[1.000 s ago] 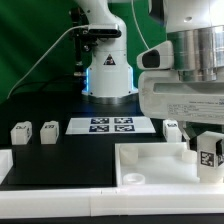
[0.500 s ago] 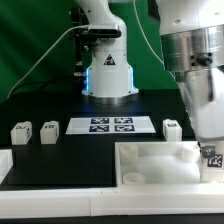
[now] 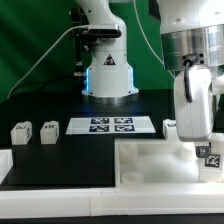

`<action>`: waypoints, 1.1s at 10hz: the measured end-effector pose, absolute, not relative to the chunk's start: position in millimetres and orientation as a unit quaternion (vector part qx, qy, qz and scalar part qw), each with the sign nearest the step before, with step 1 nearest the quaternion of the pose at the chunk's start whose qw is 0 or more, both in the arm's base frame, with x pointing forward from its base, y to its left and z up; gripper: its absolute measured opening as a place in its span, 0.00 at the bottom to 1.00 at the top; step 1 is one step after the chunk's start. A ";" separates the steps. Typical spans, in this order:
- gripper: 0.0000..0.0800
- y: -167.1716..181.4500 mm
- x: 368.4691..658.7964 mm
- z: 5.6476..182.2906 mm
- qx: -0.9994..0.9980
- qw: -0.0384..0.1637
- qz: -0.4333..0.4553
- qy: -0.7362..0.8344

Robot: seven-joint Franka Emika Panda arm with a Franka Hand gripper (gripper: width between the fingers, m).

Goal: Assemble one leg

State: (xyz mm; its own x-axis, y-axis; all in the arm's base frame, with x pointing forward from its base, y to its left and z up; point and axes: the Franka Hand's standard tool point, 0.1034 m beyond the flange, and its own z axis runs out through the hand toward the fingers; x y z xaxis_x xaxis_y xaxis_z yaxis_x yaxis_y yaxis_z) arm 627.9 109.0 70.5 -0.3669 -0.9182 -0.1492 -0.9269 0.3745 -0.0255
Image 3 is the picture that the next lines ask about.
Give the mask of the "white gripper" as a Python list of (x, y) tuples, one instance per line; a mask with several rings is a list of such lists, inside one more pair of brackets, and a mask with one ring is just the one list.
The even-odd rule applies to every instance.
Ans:
[[(183, 142), (207, 141), (213, 127), (213, 94), (210, 89), (211, 72), (207, 68), (193, 66), (189, 71), (192, 102), (186, 100), (184, 73), (174, 82), (174, 107), (177, 134)], [(198, 158), (208, 158), (209, 146), (196, 146)]]

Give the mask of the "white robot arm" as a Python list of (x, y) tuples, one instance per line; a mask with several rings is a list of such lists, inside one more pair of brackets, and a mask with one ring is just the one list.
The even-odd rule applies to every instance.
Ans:
[[(134, 96), (133, 70), (127, 62), (127, 31), (110, 3), (75, 0), (88, 19), (84, 36), (92, 48), (83, 94), (100, 103)], [(177, 135), (195, 144), (196, 155), (211, 154), (214, 97), (224, 93), (224, 0), (149, 0), (160, 19), (164, 68), (177, 74), (174, 109)]]

